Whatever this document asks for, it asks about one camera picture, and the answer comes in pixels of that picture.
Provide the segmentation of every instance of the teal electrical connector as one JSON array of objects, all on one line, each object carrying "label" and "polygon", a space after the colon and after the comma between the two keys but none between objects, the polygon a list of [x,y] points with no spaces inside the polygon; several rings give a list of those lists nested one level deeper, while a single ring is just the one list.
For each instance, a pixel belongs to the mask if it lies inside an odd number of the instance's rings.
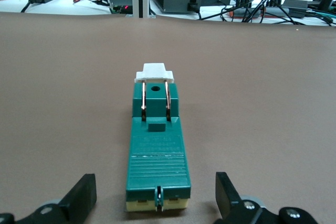
[{"label": "teal electrical connector", "polygon": [[136,75],[127,211],[186,208],[191,182],[173,74],[163,63],[147,63]]}]

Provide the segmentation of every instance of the black cable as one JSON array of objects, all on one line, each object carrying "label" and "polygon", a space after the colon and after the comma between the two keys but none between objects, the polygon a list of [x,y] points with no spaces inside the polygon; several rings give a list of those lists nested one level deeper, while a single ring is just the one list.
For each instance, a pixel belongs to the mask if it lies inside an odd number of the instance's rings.
[{"label": "black cable", "polygon": [[[218,3],[222,3],[222,4],[224,5],[224,8],[222,8],[222,10],[221,10],[221,12],[222,12],[222,11],[227,7],[227,5],[226,5],[223,1],[221,1],[221,0],[217,0],[217,2],[218,2]],[[223,15],[220,15],[220,17],[221,17],[222,21],[227,21],[227,20],[224,18]]]},{"label": "black cable", "polygon": [[261,20],[260,20],[260,24],[263,22],[264,20],[264,16],[265,16],[265,6],[262,6],[262,10],[261,10]]},{"label": "black cable", "polygon": [[242,21],[241,21],[241,22],[244,23],[244,20],[245,20],[247,14],[250,15],[251,12],[250,12],[250,10],[248,9],[248,7],[245,7],[244,15],[243,15],[243,18],[242,18]]},{"label": "black cable", "polygon": [[23,7],[23,9],[21,10],[22,13],[24,13],[26,11],[26,9],[28,9],[28,7],[30,6],[31,1],[28,0],[27,4],[25,5],[25,7]]},{"label": "black cable", "polygon": [[217,13],[217,14],[214,14],[214,15],[210,15],[210,16],[201,18],[200,20],[206,20],[206,19],[209,19],[209,18],[214,18],[214,17],[220,16],[220,15],[222,15],[222,14],[226,14],[226,13],[232,12],[232,11],[234,11],[234,10],[240,9],[240,8],[242,8],[242,7],[244,7],[244,6],[245,6],[245,5],[240,5],[240,6],[232,7],[232,8],[226,9],[224,12],[220,12],[220,13]]},{"label": "black cable", "polygon": [[249,16],[247,18],[243,18],[243,20],[241,22],[252,21],[252,18],[254,17],[254,15],[264,6],[264,4],[267,1],[268,0],[261,0],[260,3],[254,8],[254,10],[249,14]]},{"label": "black cable", "polygon": [[227,20],[224,18],[223,14],[220,15],[220,18],[222,19],[222,21],[227,21]]},{"label": "black cable", "polygon": [[322,15],[319,15],[319,14],[310,14],[310,13],[306,13],[307,16],[310,16],[310,17],[313,17],[313,18],[318,18],[320,20],[322,20],[323,22],[325,22],[326,24],[328,24],[329,26],[332,26],[331,24],[333,23],[332,22],[332,18],[330,18],[330,20]]},{"label": "black cable", "polygon": [[271,15],[271,16],[274,16],[274,17],[277,17],[277,18],[281,18],[281,19],[283,19],[283,20],[285,20],[285,21],[291,22],[290,20],[287,20],[287,19],[285,19],[284,17],[275,15],[275,14],[273,14],[273,13],[265,12],[265,14],[268,14],[268,15]]},{"label": "black cable", "polygon": [[197,7],[194,6],[194,5],[190,5],[190,6],[188,6],[188,7],[190,8],[190,10],[192,10],[193,12],[195,12],[195,13],[198,14],[198,17],[199,17],[198,20],[200,20],[200,19],[202,18],[201,14],[200,14],[200,9],[199,9],[199,8],[197,8]]},{"label": "black cable", "polygon": [[[290,20],[285,20],[285,21],[280,21],[280,22],[275,22],[275,23],[272,23],[272,24],[283,24],[283,23],[292,23],[292,21]],[[296,25],[302,25],[302,26],[305,26],[304,23],[300,23],[300,22],[296,22],[297,24]]]},{"label": "black cable", "polygon": [[149,6],[149,13],[152,14],[152,15],[156,15],[155,11],[153,11],[152,8],[151,8],[150,0],[148,0],[148,6]]},{"label": "black cable", "polygon": [[294,21],[294,20],[292,19],[292,17],[289,15],[289,13],[287,13],[287,12],[281,7],[281,5],[279,5],[276,1],[274,1],[274,0],[272,0],[272,1],[275,3],[275,5],[276,5],[277,7],[279,7],[280,10],[282,10],[282,12],[283,12],[284,14],[286,14],[286,16],[290,19],[290,21],[291,21],[294,25],[302,25],[302,23],[297,22],[297,21]]}]

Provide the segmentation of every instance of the brown table surface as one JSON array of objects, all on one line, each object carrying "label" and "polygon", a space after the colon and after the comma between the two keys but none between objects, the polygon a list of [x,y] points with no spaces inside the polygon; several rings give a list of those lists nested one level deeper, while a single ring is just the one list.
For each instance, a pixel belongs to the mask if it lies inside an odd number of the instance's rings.
[{"label": "brown table surface", "polygon": [[[95,173],[86,223],[213,223],[215,173],[277,213],[335,223],[336,30],[0,13],[0,212],[17,219]],[[125,212],[133,80],[164,62],[180,95],[187,209]]]}]

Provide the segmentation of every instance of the ribbed surface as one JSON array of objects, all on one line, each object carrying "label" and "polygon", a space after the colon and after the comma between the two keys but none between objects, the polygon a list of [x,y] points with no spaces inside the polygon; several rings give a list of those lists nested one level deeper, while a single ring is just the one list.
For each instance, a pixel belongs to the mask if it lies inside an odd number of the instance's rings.
[{"label": "ribbed surface", "polygon": [[133,155],[130,159],[130,178],[187,176],[185,156]]}]

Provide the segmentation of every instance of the white desk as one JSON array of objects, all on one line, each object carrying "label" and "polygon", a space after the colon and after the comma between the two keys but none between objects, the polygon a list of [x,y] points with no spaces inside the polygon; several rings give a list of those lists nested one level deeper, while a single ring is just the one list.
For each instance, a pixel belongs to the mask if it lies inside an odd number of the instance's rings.
[{"label": "white desk", "polygon": [[[26,5],[28,0],[1,0],[0,12],[20,12]],[[182,19],[198,19],[198,15],[195,14],[164,14],[160,11],[153,0],[150,0],[151,9],[160,16],[168,16]],[[207,17],[217,14],[221,11],[222,6],[206,6],[201,7],[201,16]],[[110,14],[109,8],[106,6],[100,6],[90,1],[82,0],[78,3],[73,3],[73,0],[53,0],[46,4],[32,4],[26,11],[26,13],[40,13],[40,14],[59,14],[59,15],[105,15]],[[212,21],[222,21],[219,16],[210,18]],[[327,24],[317,18],[305,18],[295,19],[295,21],[304,23],[306,25],[318,25],[326,26]],[[240,19],[234,19],[234,22],[240,22]],[[265,18],[263,23],[275,23],[281,21],[281,19]],[[259,23],[260,18],[254,19],[253,23]]]}]

